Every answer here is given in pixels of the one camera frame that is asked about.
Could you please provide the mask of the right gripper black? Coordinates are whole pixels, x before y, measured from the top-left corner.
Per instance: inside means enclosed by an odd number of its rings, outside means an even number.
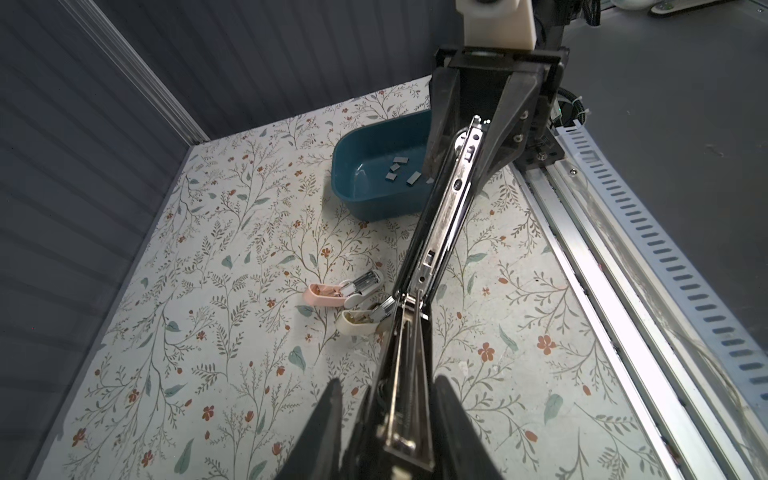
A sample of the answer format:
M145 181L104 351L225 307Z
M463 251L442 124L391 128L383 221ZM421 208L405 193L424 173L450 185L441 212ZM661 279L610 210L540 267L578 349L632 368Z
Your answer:
M441 48L435 59L424 176L437 179L447 145L475 116L491 123L473 169L472 192L509 164L526 171L564 158L548 123L569 60L567 48Z

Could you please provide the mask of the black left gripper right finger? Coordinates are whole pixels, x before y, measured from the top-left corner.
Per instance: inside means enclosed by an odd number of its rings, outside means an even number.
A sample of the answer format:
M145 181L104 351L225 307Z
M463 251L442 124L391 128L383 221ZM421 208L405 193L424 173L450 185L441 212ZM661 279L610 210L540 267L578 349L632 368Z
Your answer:
M445 376L431 388L435 479L502 479Z

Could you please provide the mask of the beige mini stapler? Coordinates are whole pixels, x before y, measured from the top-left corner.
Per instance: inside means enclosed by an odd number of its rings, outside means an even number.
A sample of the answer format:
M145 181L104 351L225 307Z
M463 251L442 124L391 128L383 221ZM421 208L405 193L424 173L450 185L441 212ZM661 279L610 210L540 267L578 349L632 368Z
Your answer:
M337 316L336 330L345 336L358 337L373 335L387 325L395 310L396 302L387 297L381 303L367 310L342 310Z

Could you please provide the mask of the black long stapler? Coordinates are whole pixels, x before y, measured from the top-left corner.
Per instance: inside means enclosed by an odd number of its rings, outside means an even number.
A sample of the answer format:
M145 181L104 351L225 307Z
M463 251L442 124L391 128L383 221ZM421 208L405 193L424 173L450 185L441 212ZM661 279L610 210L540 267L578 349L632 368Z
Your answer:
M343 479L435 479L432 301L472 203L488 126L473 117L448 148L396 283L392 330L342 459Z

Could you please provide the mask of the pink mini stapler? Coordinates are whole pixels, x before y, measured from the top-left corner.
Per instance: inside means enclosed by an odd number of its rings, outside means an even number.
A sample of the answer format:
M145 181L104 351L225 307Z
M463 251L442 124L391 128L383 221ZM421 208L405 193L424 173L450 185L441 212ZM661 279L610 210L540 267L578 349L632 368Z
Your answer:
M354 309L383 285L383 274L377 269L371 269L355 279L345 280L337 285L312 283L302 298L312 307Z

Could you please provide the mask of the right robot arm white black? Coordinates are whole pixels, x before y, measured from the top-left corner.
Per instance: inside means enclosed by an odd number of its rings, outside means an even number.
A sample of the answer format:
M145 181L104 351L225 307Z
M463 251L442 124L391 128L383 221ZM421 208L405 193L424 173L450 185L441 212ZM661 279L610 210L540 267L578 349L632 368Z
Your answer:
M598 1L459 1L464 44L441 48L429 84L431 126L423 175L436 178L456 133L473 117L489 123L472 181L508 165L520 171L564 157L549 125L569 51L565 27L598 24Z

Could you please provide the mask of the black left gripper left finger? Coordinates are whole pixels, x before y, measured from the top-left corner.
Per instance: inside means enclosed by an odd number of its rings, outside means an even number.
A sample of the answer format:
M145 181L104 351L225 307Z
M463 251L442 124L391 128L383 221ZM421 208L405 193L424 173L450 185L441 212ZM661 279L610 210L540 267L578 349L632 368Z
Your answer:
M294 448L275 478L338 479L342 437L342 387L330 380Z

